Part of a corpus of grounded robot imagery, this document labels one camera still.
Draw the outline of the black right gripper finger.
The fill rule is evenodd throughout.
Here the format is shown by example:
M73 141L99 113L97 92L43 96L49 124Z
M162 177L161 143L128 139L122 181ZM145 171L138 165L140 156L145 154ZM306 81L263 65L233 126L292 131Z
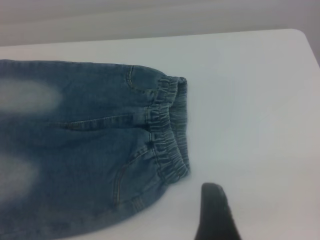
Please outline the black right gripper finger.
M240 240L227 196L215 183L201 186L200 218L196 240Z

